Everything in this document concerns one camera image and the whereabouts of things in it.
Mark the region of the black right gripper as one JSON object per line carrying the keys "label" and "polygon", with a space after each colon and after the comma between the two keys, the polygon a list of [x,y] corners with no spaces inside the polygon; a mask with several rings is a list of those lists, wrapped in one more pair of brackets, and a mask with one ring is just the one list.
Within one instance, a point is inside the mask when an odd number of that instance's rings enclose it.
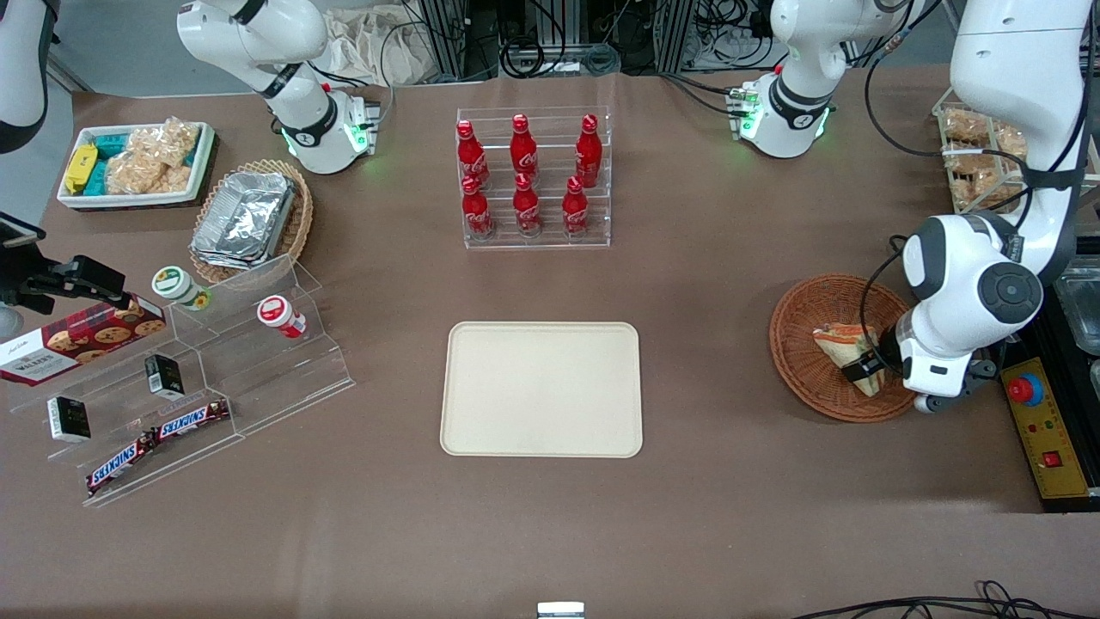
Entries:
{"label": "black right gripper", "polygon": [[75,269],[76,281],[87,297],[103,303],[127,303],[125,275],[97,259],[76,255],[67,261],[48,259],[38,248],[1,251],[1,292],[3,303],[28,307],[50,314],[55,297],[75,297],[66,277]]}

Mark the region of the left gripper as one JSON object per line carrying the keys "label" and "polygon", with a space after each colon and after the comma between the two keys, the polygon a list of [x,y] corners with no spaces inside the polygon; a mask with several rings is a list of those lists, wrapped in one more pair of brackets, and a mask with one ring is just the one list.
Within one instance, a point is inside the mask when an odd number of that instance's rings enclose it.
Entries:
{"label": "left gripper", "polygon": [[932,352],[916,338],[903,338],[895,328],[888,328],[877,338],[875,353],[842,365],[842,376],[849,383],[876,379],[888,365],[881,358],[897,358],[902,372],[902,384],[908,391],[919,395],[956,397],[963,394],[970,361],[975,350],[960,353]]}

